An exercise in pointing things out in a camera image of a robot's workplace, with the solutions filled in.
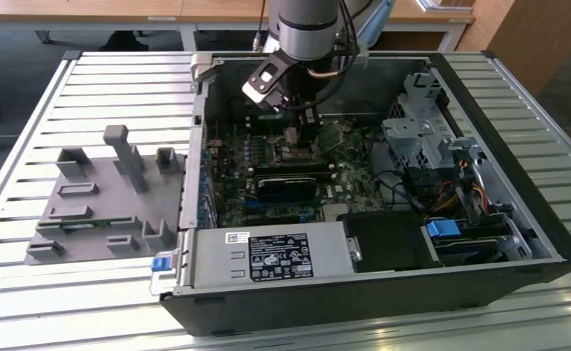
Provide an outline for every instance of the circuit board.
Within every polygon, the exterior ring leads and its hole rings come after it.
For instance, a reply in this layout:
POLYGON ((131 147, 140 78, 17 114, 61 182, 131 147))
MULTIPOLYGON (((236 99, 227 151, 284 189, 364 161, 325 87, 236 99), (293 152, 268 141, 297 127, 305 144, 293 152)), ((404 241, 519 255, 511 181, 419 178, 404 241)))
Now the circuit board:
POLYGON ((221 137, 212 136, 209 144, 217 227, 325 222, 335 220, 335 214, 384 209, 365 158, 369 129, 352 129, 340 118, 327 119, 308 148, 288 147, 287 130, 255 135, 239 124, 227 130, 221 137), (285 174, 296 167, 307 172, 285 174), (265 178, 317 180, 315 193, 304 201, 263 203, 256 188, 265 178))

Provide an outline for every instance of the desk leg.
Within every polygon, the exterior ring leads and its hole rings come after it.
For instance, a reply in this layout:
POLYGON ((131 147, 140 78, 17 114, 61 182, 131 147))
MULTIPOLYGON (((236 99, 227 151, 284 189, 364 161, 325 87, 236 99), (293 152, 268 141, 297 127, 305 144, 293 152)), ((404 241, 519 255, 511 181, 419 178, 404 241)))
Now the desk leg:
POLYGON ((449 30, 445 32, 445 35, 443 36, 441 44, 439 44, 439 51, 455 51, 465 28, 467 24, 464 23, 452 25, 449 30))
POLYGON ((35 35, 39 37, 41 44, 51 43, 49 31, 35 31, 35 35))
POLYGON ((181 23, 179 25, 180 41, 184 45, 184 51, 196 51, 195 31, 196 25, 193 23, 181 23))

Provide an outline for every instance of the green circuit board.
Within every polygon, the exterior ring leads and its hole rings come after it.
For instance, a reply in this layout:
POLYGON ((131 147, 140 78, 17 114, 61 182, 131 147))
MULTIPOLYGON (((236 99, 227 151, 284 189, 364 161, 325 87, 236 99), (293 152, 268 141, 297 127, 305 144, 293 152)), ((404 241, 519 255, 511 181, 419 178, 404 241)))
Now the green circuit board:
POLYGON ((252 135, 239 125, 229 130, 209 149, 217 227, 324 222, 329 219, 323 210, 335 204, 345 212, 384 209, 364 152, 369 129, 352 129, 340 118, 324 120, 308 148, 289 148, 283 134, 252 135), (296 203, 259 201, 257 178, 249 168, 281 165, 329 165, 332 175, 317 182, 312 199, 296 203))

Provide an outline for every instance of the aluminum slotted table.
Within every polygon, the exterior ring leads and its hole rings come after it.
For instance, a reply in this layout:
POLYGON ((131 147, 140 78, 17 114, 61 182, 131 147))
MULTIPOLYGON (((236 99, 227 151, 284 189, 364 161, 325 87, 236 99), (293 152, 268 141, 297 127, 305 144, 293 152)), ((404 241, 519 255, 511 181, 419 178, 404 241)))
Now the aluminum slotted table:
MULTIPOLYGON (((495 58, 445 55, 571 232, 571 141, 495 58)), ((83 53, 61 61, 0 170, 0 349, 543 350, 571 347, 571 274, 460 312, 195 338, 148 290, 151 258, 25 266, 60 148, 112 156, 124 124, 143 155, 187 150, 191 53, 83 53)), ((468 136, 467 119, 457 124, 468 136)))

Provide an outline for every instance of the metal bracket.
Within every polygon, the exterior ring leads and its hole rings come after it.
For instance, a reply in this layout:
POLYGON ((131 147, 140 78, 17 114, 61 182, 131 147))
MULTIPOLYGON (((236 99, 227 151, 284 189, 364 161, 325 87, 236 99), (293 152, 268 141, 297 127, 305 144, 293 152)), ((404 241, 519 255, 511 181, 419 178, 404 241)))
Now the metal bracket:
POLYGON ((212 53, 197 52, 192 55, 189 61, 191 79, 195 83, 204 81, 215 72, 212 70, 212 53))

